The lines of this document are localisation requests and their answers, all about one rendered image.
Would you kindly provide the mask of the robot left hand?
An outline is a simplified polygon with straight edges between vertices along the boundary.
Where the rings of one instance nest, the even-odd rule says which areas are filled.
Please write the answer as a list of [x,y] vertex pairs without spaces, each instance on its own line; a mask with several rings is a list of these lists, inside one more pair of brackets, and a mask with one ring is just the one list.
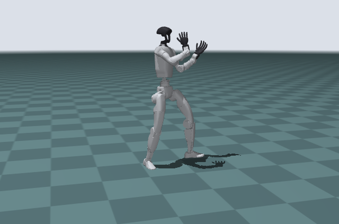
[[[204,45],[204,46],[203,46],[203,45]],[[205,46],[206,46],[206,47],[205,47]],[[196,57],[196,59],[198,59],[198,57],[200,56],[200,54],[202,54],[202,53],[205,51],[206,48],[207,48],[206,42],[205,42],[205,44],[204,44],[204,41],[203,41],[203,44],[202,44],[202,40],[201,40],[201,43],[200,43],[199,47],[198,47],[198,43],[197,43],[197,45],[196,45],[196,51],[194,52],[195,54],[198,55],[198,56]]]

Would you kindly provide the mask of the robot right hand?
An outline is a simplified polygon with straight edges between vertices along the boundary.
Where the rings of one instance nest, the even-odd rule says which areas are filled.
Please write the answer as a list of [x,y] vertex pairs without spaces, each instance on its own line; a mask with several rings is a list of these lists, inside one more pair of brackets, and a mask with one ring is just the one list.
[[[181,37],[181,35],[182,35],[182,37]],[[185,37],[185,32],[184,32],[184,37],[183,37],[182,32],[181,32],[181,35],[179,33],[180,40],[178,38],[177,38],[177,40],[182,44],[182,48],[186,47],[186,46],[188,46],[188,48],[189,48],[189,45],[187,44],[188,43],[188,33],[186,32],[186,37]],[[189,48],[189,50],[190,50],[190,48]],[[183,51],[184,51],[184,49],[183,49]]]

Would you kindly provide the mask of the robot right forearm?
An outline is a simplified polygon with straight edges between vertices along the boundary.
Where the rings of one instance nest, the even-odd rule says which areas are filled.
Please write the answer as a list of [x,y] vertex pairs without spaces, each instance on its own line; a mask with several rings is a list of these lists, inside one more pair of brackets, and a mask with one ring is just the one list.
[[184,58],[188,57],[190,55],[190,51],[189,51],[189,48],[188,46],[186,47],[183,47],[184,51],[181,52],[180,54],[176,55],[176,56],[173,56],[171,57],[171,61],[172,62],[176,62],[176,61],[182,61]]

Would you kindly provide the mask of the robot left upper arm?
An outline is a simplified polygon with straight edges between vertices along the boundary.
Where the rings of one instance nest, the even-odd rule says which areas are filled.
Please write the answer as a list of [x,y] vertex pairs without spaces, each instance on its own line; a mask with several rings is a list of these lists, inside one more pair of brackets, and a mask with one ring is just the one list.
[[[175,50],[172,48],[172,50],[173,50],[173,54],[174,54],[174,56],[176,56],[176,52],[175,52]],[[178,71],[178,72],[183,72],[184,70],[185,70],[185,67],[183,66],[183,65],[180,65],[179,64],[179,60],[178,60],[178,64],[175,66],[175,68],[176,68],[176,70]]]

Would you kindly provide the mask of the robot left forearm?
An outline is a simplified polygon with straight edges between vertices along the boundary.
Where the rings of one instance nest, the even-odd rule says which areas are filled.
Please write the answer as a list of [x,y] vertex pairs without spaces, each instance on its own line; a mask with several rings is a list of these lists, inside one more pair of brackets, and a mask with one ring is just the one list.
[[192,55],[192,58],[191,58],[189,61],[187,61],[187,62],[185,62],[185,63],[183,64],[183,66],[185,67],[185,70],[189,69],[193,64],[196,63],[196,61],[197,61],[196,57],[197,57],[197,56],[198,56],[198,55],[194,53],[194,54]]

